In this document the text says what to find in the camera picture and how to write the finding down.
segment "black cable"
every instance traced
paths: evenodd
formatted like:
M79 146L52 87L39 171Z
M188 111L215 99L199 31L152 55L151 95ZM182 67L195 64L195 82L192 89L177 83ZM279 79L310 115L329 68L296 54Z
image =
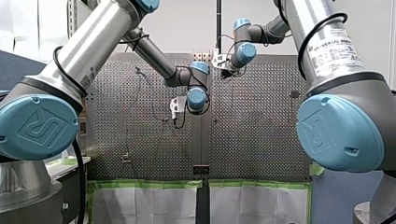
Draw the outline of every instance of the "black cable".
M219 44L221 44L220 40L221 40L222 37L228 37L231 40L234 40L233 37L231 37L230 35L219 35L218 40L216 41L215 49L219 47Z
M225 63L230 61L230 60L228 59L228 56L230 56L230 53L231 53L231 50L233 49L233 47L234 47L236 44L239 44L239 43L251 43L251 41L250 41L250 40L238 40L238 41L235 41L235 42L230 46L230 49L228 50L227 55L225 56L225 57L226 57ZM245 67L245 70L244 70L244 73L243 73L243 74L240 74L239 71L236 73L236 75L233 74L230 70L229 70L228 72L229 72L230 74L232 74L232 77L242 77L242 76L246 73L246 71L247 71L247 69L248 69L248 65L246 64L244 67Z
M396 214L393 214L391 217L388 217L383 222L381 222L381 224L391 224L394 221L396 221Z
M285 22L287 25L289 25L288 19L286 19L285 15L283 14L282 0L277 0L277 8L279 9L279 15L280 18L282 18L282 21Z
M182 129L183 127L184 127L184 124L186 123L186 110L187 110L187 102L186 102L186 104L184 104L184 112L183 112L183 123L181 123L181 125L180 126L177 126L177 124L176 124L176 119L174 119L174 126L175 126L175 129Z
M132 39L132 40L119 42L119 44L133 44L134 42L139 41L139 40L141 40L141 39L143 39L145 37L149 37L149 35L141 35L141 36L139 36L139 37L137 37L135 39Z
M62 65L59 63L58 60L58 51L62 48L63 46L59 46L53 51L53 61L55 62L56 66L58 67L58 70L65 76L67 79L69 79L70 82L72 82L83 94L83 97L86 97L88 93L85 91L85 89L78 83L76 82L72 77L70 77L65 71Z
M140 68L139 68L139 67L136 67L135 73L138 74L138 75L141 75L141 76L143 77L143 79L146 80L147 84L150 86L151 98L154 98L154 97L153 97L153 96L154 96L153 85L152 85L152 83L149 81L148 76L147 76L146 74L142 73L142 72L140 71ZM151 99L151 112L152 112L152 117L154 117L156 120L163 121L162 119L158 118L157 115L155 114L153 99Z
M323 21L318 22L314 28L311 30L311 32L309 32L309 34L305 37L303 43L300 46L300 50L298 53L298 69L300 71L301 76L306 79L305 73L304 73L304 69L303 69L303 57L304 57L304 52L306 50L306 47L308 46L309 41L311 40L311 38L317 33L317 31L328 21L331 21L335 18L338 17L343 17L343 23L345 23L347 21L347 14L344 12L339 12L339 13L335 13L333 15L331 15L330 17L324 19Z
M262 43L262 38L265 37L266 43L263 43L263 45L265 47L270 46L270 39L268 38L267 33L265 33L264 28L262 28L262 26L260 26L259 24L254 24L254 26L258 26L260 28L260 30L262 31L262 36L260 37L260 43Z
M0 93L0 102L2 102L6 98L7 95L8 95L8 92Z
M77 139L73 141L73 148L76 153L78 172L79 172L79 212L78 212L77 224L83 224L84 216L85 216L86 183L85 183L84 162L82 160L81 150L79 149Z

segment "metal pole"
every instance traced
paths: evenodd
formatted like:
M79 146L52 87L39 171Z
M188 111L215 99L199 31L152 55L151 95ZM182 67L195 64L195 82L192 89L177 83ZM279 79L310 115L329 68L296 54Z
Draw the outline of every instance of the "metal pole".
M217 6L217 36L216 39L219 39L218 41L218 48L219 48L219 53L221 53L221 0L218 1L218 6Z

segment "gray pegboard wall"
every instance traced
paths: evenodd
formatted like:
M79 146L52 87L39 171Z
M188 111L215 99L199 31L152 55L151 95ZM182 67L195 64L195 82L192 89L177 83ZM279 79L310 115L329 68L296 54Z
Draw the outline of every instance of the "gray pegboard wall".
M167 56L178 65L193 60L189 54ZM296 60L260 55L244 76L226 80L212 70L211 119L188 115L185 127L175 130L171 121L154 118L151 104L156 117L170 119L170 99L186 89L166 88L136 55L115 54L87 98L87 146L93 155L89 178L193 179L192 166L200 161L210 163L210 178L305 181L310 160L295 129L304 98ZM136 66L152 88L134 73ZM291 97L295 92L300 96ZM210 137L204 130L211 130ZM131 162L122 163L127 152Z
M296 114L305 84L295 56L260 55L242 77L212 83L211 178L304 181L310 160ZM298 98L291 97L299 92Z
M186 54L177 58L178 65L192 60ZM148 82L135 73L136 67ZM166 88L134 54L110 57L86 98L87 148L93 155L89 179L192 179L191 116L182 130L175 130L170 120L170 100L185 91ZM126 153L131 161L121 162Z

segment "blue logo cap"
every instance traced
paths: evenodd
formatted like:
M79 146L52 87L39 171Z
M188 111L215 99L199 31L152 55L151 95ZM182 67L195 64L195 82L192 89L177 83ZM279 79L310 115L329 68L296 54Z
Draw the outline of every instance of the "blue logo cap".
M342 97L320 94L307 99L298 120L305 152L327 169L370 172L384 159L384 143L374 122Z
M160 0L136 0L147 13L152 13L160 6Z
M0 154L38 161L67 149L78 133L78 116L66 101L27 95L0 109Z

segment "white bracket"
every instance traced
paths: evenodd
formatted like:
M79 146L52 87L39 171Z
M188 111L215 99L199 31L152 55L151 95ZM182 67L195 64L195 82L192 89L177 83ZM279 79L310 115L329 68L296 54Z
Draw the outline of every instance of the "white bracket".
M213 59L212 59L213 67L225 70L226 69L225 64L227 61L228 61L227 54L220 54L219 49L215 49L213 51Z
M176 119L176 113L184 113L186 106L187 96L178 96L171 101L172 119Z

